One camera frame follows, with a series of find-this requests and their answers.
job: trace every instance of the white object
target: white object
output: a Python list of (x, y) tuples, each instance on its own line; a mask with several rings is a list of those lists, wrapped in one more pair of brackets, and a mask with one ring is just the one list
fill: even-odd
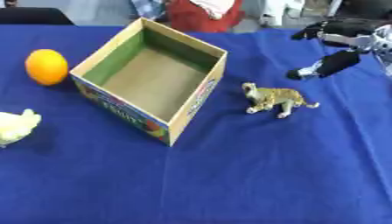
[(327, 12), (328, 17), (333, 17), (335, 16), (336, 12), (338, 11), (340, 5), (343, 3), (343, 0), (333, 0), (331, 4), (329, 5), (329, 9)]
[(291, 17), (299, 18), (304, 5), (305, 0), (265, 0), (260, 23), (262, 25), (282, 26), (286, 9), (289, 9), (288, 13)]
[(41, 121), (41, 115), (25, 109), (22, 115), (0, 112), (0, 147), (12, 144), (30, 135)]
[(203, 8), (210, 18), (219, 20), (233, 7), (235, 0), (190, 0)]

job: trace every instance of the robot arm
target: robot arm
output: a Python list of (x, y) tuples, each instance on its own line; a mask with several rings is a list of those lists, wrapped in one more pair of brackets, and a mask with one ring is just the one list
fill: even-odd
[(387, 41), (385, 36), (388, 28), (390, 29), (390, 25), (385, 25), (385, 22), (364, 19), (330, 19), (309, 25), (295, 33), (291, 39), (320, 39), (327, 46), (347, 47), (348, 49), (325, 56), (312, 66), (290, 70), (287, 76), (293, 80), (312, 76), (325, 78), (360, 63), (362, 53), (372, 52), (378, 55), (380, 53), (377, 49), (380, 45), (385, 46), (385, 43), (380, 44), (380, 36), (383, 35), (384, 38), (381, 37), (381, 39)]

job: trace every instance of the fruit box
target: fruit box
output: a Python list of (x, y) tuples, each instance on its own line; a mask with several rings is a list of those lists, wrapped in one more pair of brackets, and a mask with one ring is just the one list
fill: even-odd
[(227, 52), (140, 18), (71, 75), (90, 100), (172, 146), (223, 75)]

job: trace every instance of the toy leopard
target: toy leopard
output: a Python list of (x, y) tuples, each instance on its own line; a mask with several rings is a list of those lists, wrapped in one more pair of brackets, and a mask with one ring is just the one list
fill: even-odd
[(308, 104), (304, 97), (296, 90), (290, 88), (266, 88), (256, 87), (255, 83), (246, 82), (242, 84), (246, 97), (253, 104), (247, 109), (247, 113), (254, 114), (261, 110), (271, 110), (275, 105), (282, 104), (283, 112), (277, 118), (285, 118), (291, 115), (291, 109), (306, 106), (315, 109), (319, 103)]

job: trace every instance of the white toy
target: white toy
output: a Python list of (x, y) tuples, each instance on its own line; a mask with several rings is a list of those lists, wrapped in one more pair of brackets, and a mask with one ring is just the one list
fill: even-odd
[(41, 115), (25, 109), (22, 115), (0, 112), (0, 147), (5, 148), (30, 135), (41, 121)]

